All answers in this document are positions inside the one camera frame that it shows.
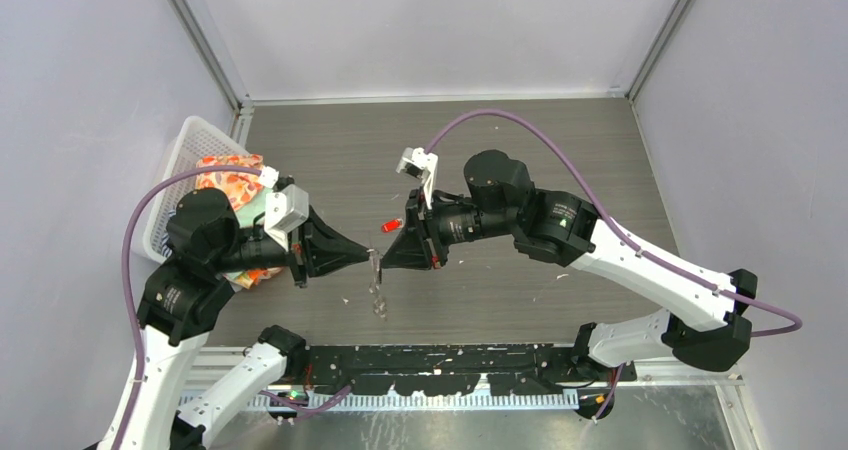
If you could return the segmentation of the silver perforated keyring plate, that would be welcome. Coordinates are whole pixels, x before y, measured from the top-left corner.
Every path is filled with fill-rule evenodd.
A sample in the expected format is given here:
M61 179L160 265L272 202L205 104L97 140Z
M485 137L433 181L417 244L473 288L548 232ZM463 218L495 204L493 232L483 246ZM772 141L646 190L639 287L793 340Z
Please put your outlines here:
M372 282L369 285L369 293L373 297L373 313L385 321L387 319L387 301L381 292L382 268L381 254L377 249L370 249L369 263L372 269Z

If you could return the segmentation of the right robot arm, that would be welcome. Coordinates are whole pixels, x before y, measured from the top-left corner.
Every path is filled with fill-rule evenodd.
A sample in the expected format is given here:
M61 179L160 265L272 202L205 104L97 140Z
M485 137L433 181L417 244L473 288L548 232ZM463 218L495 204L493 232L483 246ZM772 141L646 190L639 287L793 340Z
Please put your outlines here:
M437 190L437 157L420 148L406 149L397 170L419 187L409 195L383 268L439 269L453 245L509 236L532 260L592 273L657 305L641 318L581 326L570 355L580 378L596 380L623 363L667 356L723 372L749 350L753 330L744 311L756 293L753 273L685 262L606 222L590 202L536 187L526 165L499 150L466 162L467 195Z

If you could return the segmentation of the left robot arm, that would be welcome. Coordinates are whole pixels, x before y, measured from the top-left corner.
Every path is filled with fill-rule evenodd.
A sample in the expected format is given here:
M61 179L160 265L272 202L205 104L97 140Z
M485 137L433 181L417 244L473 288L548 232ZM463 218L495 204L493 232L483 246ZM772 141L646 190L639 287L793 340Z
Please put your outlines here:
M194 190L167 224L171 255L148 277L133 317L136 353L116 414L98 449L207 449L223 427L276 381L298 382L309 366L303 337L265 328L247 356L193 404L179 398L194 361L236 291L226 274L287 267L296 284L369 259L367 247L327 225L291 185L278 202L292 243L241 227L226 195Z

